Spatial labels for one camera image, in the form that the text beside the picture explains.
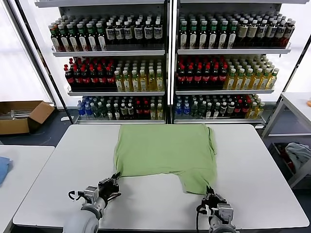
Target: cardboard box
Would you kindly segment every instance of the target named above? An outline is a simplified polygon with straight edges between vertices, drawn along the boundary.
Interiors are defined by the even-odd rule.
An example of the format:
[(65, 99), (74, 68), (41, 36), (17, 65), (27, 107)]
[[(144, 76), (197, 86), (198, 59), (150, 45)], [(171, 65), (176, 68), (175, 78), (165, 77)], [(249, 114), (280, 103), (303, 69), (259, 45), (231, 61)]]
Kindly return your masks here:
[(52, 114), (54, 107), (43, 101), (0, 102), (0, 115), (14, 110), (31, 110), (28, 118), (0, 120), (0, 134), (32, 133)]

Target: yellow juice bottle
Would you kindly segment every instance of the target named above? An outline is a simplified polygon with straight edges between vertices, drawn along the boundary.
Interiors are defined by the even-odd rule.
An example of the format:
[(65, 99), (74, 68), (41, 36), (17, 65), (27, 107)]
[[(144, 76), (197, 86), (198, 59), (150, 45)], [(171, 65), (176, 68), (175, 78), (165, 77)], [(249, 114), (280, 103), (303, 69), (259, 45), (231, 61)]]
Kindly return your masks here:
[(248, 89), (249, 90), (256, 90), (260, 81), (262, 69), (257, 69), (257, 72), (255, 75), (252, 76), (251, 82), (249, 83)]
[(242, 68), (239, 70), (239, 74), (237, 77), (235, 77), (233, 85), (232, 85), (232, 90), (241, 90), (241, 85), (243, 82), (243, 78), (244, 78), (244, 72), (245, 70)]
[(141, 69), (139, 74), (140, 74), (139, 83), (140, 83), (141, 91), (147, 91), (147, 77), (145, 74), (145, 70)]
[(234, 68), (232, 68), (230, 70), (230, 72), (227, 74), (227, 77), (226, 77), (225, 83), (224, 83), (224, 90), (232, 90), (235, 72), (236, 72), (236, 70)]
[(266, 89), (267, 83), (269, 81), (270, 69), (266, 68), (264, 74), (261, 76), (261, 79), (258, 84), (258, 90)]
[(274, 86), (274, 84), (276, 83), (276, 80), (277, 80), (277, 73), (278, 73), (279, 69), (278, 68), (275, 68), (274, 71), (273, 71), (273, 74), (272, 76), (270, 77), (269, 79), (269, 82), (266, 86), (266, 90), (271, 90)]
[(246, 75), (244, 75), (243, 82), (241, 84), (242, 90), (248, 89), (249, 83), (251, 82), (252, 74), (253, 69), (249, 68), (246, 72)]

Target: bottle label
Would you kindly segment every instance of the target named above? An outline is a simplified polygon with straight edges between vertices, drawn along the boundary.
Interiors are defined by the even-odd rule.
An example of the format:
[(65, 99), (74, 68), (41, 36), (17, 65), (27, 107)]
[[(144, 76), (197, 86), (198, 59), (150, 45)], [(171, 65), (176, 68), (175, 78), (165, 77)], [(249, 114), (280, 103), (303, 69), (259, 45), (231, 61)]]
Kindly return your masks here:
[(267, 83), (268, 83), (268, 79), (263, 79), (260, 84), (259, 90), (264, 90), (266, 88)]
[(123, 31), (125, 39), (127, 40), (133, 39), (133, 31), (131, 28), (124, 28)]
[(135, 92), (138, 92), (138, 81), (133, 80), (133, 89)]
[(235, 34), (231, 34), (228, 41), (227, 49), (233, 48), (234, 40), (235, 40)]
[(162, 39), (162, 27), (155, 28), (155, 39)]
[(135, 38), (142, 39), (143, 38), (142, 28), (134, 28), (134, 29), (135, 29)]
[(193, 50), (195, 47), (195, 41), (196, 41), (196, 34), (192, 34), (190, 36), (190, 45), (189, 45), (189, 49)]
[(112, 28), (112, 29), (106, 28), (106, 34), (107, 34), (108, 40), (116, 39), (115, 29), (114, 28)]
[(89, 43), (91, 44), (92, 51), (96, 51), (96, 42), (93, 36), (88, 37)]
[(183, 82), (185, 80), (185, 76), (178, 76), (178, 81)]
[(252, 86), (252, 89), (255, 90), (259, 84), (259, 81), (260, 79), (255, 79), (254, 83), (253, 83), (253, 86)]
[(185, 50), (186, 49), (186, 43), (187, 43), (187, 35), (182, 34), (180, 36), (180, 49)]
[(237, 85), (235, 87), (236, 90), (241, 90), (241, 84), (243, 82), (243, 79), (238, 79), (237, 80)]
[(200, 35), (199, 49), (205, 48), (206, 34)]
[(256, 35), (257, 27), (249, 27), (247, 30), (247, 37), (254, 38)]
[(156, 84), (157, 84), (157, 90), (161, 91), (163, 88), (163, 80), (157, 80)]
[(250, 82), (251, 82), (250, 79), (246, 79), (245, 82), (244, 82), (244, 84), (243, 84), (242, 90), (247, 90), (248, 85), (249, 85)]
[(107, 113), (109, 120), (112, 120), (112, 113)]
[(101, 46), (101, 50), (105, 51), (106, 50), (106, 42), (105, 42), (105, 38), (103, 36), (99, 36), (98, 37), (99, 40), (99, 44)]
[(247, 30), (248, 30), (248, 26), (246, 26), (246, 27), (239, 26), (238, 37), (241, 37), (241, 38), (246, 37)]
[(293, 34), (294, 28), (287, 27), (284, 33), (285, 38), (290, 38), (291, 35)]
[(71, 45), (72, 45), (72, 48), (75, 52), (79, 51), (79, 46), (77, 44), (77, 41), (76, 41), (76, 38), (74, 37), (70, 37), (69, 38), (70, 42), (71, 42)]
[(120, 113), (115, 113), (116, 120), (120, 120)]
[(124, 89), (126, 92), (130, 91), (130, 83), (128, 81), (124, 81)]
[(70, 52), (70, 46), (69, 46), (67, 38), (62, 37), (61, 40), (63, 42), (63, 45), (64, 45), (66, 52)]
[(256, 37), (264, 38), (264, 36), (266, 35), (267, 28), (268, 27), (261, 27), (261, 26), (259, 26), (258, 29), (257, 29)]
[(285, 33), (285, 29), (286, 27), (277, 27), (277, 31), (276, 31), (276, 38), (282, 38), (284, 33)]
[(220, 80), (220, 81), (224, 82), (225, 79), (226, 79), (226, 76), (221, 76), (221, 75), (219, 76), (219, 80)]
[(213, 49), (214, 48), (215, 40), (216, 40), (216, 34), (210, 35), (209, 42), (208, 42), (208, 48), (209, 49)]
[(86, 52), (87, 51), (86, 39), (83, 36), (80, 36), (79, 40), (80, 40), (83, 51)]
[(51, 38), (52, 42), (53, 42), (53, 45), (56, 49), (57, 52), (60, 52), (60, 47), (59, 47), (59, 43), (58, 43), (58, 40), (54, 37)]
[(218, 45), (218, 48), (219, 48), (219, 49), (223, 49), (223, 48), (224, 48), (226, 37), (227, 37), (226, 34), (221, 34), (221, 35), (220, 35), (220, 38), (219, 38), (219, 45)]
[(217, 118), (217, 117), (218, 117), (218, 114), (219, 114), (219, 112), (218, 112), (218, 111), (215, 111), (215, 112), (214, 112), (213, 118)]
[(116, 81), (118, 92), (122, 92), (122, 83), (120, 81)]
[(145, 38), (152, 39), (153, 38), (153, 29), (152, 28), (145, 28)]
[(206, 112), (206, 119), (210, 118), (210, 114), (211, 114), (211, 112), (209, 112), (209, 111)]
[(156, 119), (156, 113), (155, 112), (151, 112), (151, 120), (155, 120)]
[(141, 87), (141, 91), (146, 91), (146, 82), (140, 81), (140, 87)]
[(207, 82), (207, 81), (209, 80), (209, 76), (202, 76), (202, 80), (203, 80), (204, 82)]

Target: bottle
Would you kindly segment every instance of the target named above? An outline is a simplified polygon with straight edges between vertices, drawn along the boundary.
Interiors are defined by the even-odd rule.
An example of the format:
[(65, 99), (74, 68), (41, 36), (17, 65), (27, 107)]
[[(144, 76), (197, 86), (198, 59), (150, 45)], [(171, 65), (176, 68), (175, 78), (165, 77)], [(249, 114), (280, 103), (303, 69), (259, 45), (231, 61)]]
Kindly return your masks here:
[(189, 33), (189, 49), (190, 50), (195, 49), (197, 23), (198, 22), (195, 20), (191, 22), (191, 28), (190, 28), (190, 33)]
[(222, 105), (220, 106), (220, 111), (219, 111), (221, 117), (225, 116), (226, 110), (227, 110), (227, 103), (223, 102)]
[(116, 118), (116, 120), (120, 120), (119, 106), (117, 103), (115, 103), (113, 106), (115, 108), (115, 118)]
[(239, 70), (239, 73), (235, 77), (234, 82), (233, 82), (233, 86), (232, 86), (233, 90), (241, 90), (241, 85), (244, 79), (244, 72), (245, 70), (243, 68)]
[(147, 91), (147, 78), (145, 75), (145, 71), (143, 69), (140, 70), (139, 83), (141, 91)]
[(257, 103), (256, 102), (253, 102), (252, 103), (252, 107), (248, 110), (245, 118), (246, 119), (253, 119), (254, 118), (254, 115), (255, 115), (255, 110), (257, 108)]
[(162, 43), (163, 30), (162, 30), (162, 25), (161, 25), (160, 20), (157, 20), (155, 22), (154, 37), (155, 37), (155, 43), (156, 44)]
[(108, 40), (107, 43), (110, 45), (115, 44), (116, 39), (115, 28), (111, 25), (111, 22), (107, 22), (106, 35)]
[(231, 24), (231, 30), (230, 32), (228, 33), (228, 36), (227, 36), (227, 49), (232, 49), (233, 48), (233, 45), (234, 45), (234, 42), (235, 42), (235, 38), (236, 38), (236, 35), (237, 35), (237, 26), (238, 26), (238, 22), (236, 20), (232, 21), (232, 24)]
[(264, 74), (261, 76), (261, 79), (258, 84), (258, 90), (264, 90), (266, 89), (267, 83), (269, 81), (269, 74), (271, 69), (266, 68)]
[(228, 105), (228, 109), (227, 109), (227, 113), (226, 115), (228, 117), (231, 117), (233, 115), (233, 112), (234, 112), (234, 102), (231, 102), (229, 105)]
[(242, 100), (238, 100), (235, 108), (234, 108), (234, 116), (239, 117), (242, 109)]
[(62, 48), (62, 51), (66, 51), (66, 52), (70, 52), (70, 48), (72, 47), (71, 46), (71, 42), (70, 40), (68, 40), (68, 35), (65, 31), (65, 27), (63, 24), (59, 24), (58, 25), (58, 29), (59, 29), (59, 32), (60, 32), (60, 39), (62, 41), (62, 44), (63, 44), (63, 48)]
[(252, 76), (251, 82), (249, 83), (249, 86), (248, 86), (249, 90), (256, 90), (258, 88), (261, 74), (262, 74), (262, 68), (257, 69), (256, 74)]
[(207, 21), (203, 20), (201, 22), (201, 30), (199, 32), (200, 40), (199, 40), (199, 49), (205, 48), (206, 37), (207, 37)]
[(220, 110), (220, 103), (217, 102), (215, 104), (215, 107), (214, 107), (214, 114), (213, 114), (213, 119), (217, 118), (218, 117), (218, 114), (219, 114), (219, 110)]
[(124, 91), (124, 85), (123, 85), (119, 71), (116, 70), (114, 72), (114, 74), (115, 74), (115, 80), (116, 80), (118, 92), (123, 92)]
[(190, 116), (196, 119), (197, 114), (198, 114), (198, 101), (194, 101), (193, 105), (191, 106)]
[(230, 70), (230, 73), (226, 77), (226, 81), (224, 83), (224, 90), (233, 90), (233, 83), (234, 83), (234, 78), (235, 78), (235, 72), (236, 70), (232, 68)]
[(217, 29), (217, 21), (212, 21), (209, 37), (208, 37), (208, 49), (213, 49), (216, 41), (216, 29)]
[(181, 31), (179, 33), (180, 49), (185, 50), (187, 45), (187, 21), (181, 21)]
[(276, 76), (277, 76), (278, 72), (279, 72), (278, 68), (275, 68), (273, 70), (272, 76), (270, 77), (268, 84), (266, 86), (266, 90), (272, 90), (274, 84), (276, 83), (276, 80), (277, 80)]
[(192, 86), (192, 79), (193, 79), (193, 67), (190, 65), (186, 73), (187, 86)]
[(225, 42), (227, 38), (227, 26), (228, 26), (228, 21), (224, 20), (221, 26), (221, 30), (219, 31), (219, 36), (218, 36), (218, 48), (223, 49), (225, 47)]
[(264, 102), (261, 102), (259, 104), (259, 107), (255, 110), (254, 119), (260, 119), (261, 118), (264, 106), (265, 106)]
[(117, 44), (124, 44), (124, 30), (120, 22), (116, 22), (115, 34), (117, 39)]
[(245, 45), (245, 38), (248, 31), (248, 20), (245, 19), (243, 22), (239, 25), (239, 30), (236, 38), (235, 47), (244, 47)]
[(155, 72), (153, 69), (149, 70), (148, 75), (148, 88), (149, 91), (156, 91), (156, 78), (155, 78)]
[(154, 103), (150, 104), (150, 117), (151, 117), (151, 120), (156, 119), (156, 107)]

